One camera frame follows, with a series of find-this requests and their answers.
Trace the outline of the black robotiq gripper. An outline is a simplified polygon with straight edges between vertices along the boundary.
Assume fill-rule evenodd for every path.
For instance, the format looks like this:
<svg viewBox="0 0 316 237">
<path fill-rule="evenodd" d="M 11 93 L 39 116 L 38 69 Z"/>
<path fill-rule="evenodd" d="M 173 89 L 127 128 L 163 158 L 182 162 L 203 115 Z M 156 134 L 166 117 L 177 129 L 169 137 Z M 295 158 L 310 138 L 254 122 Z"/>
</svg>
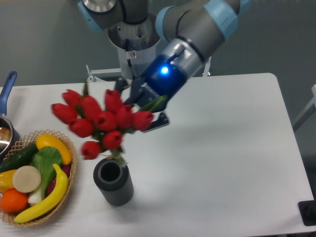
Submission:
<svg viewBox="0 0 316 237">
<path fill-rule="evenodd" d="M 166 100 L 159 103 L 153 112 L 165 110 L 168 101 L 186 83 L 187 77 L 184 71 L 176 64 L 177 56 L 159 55 L 140 77 L 133 80 L 130 97 L 125 101 L 127 104 L 136 104 L 144 107 L 153 100 L 166 96 Z M 129 80 L 118 78 L 114 90 L 121 96 L 123 91 L 130 88 Z M 169 125 L 169 119 L 165 112 L 160 112 L 157 120 L 144 131 L 144 133 Z"/>
</svg>

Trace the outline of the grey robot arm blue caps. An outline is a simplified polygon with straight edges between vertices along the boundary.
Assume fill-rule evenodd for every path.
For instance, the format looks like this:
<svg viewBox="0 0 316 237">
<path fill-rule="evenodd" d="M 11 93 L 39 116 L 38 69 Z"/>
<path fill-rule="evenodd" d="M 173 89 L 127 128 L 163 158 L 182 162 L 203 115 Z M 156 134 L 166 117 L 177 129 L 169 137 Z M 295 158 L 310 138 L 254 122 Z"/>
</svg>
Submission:
<svg viewBox="0 0 316 237">
<path fill-rule="evenodd" d="M 107 30 L 117 48 L 118 91 L 140 107 L 160 96 L 171 99 L 234 33 L 250 0 L 193 0 L 157 15 L 146 0 L 81 0 L 78 8 L 94 31 Z"/>
</svg>

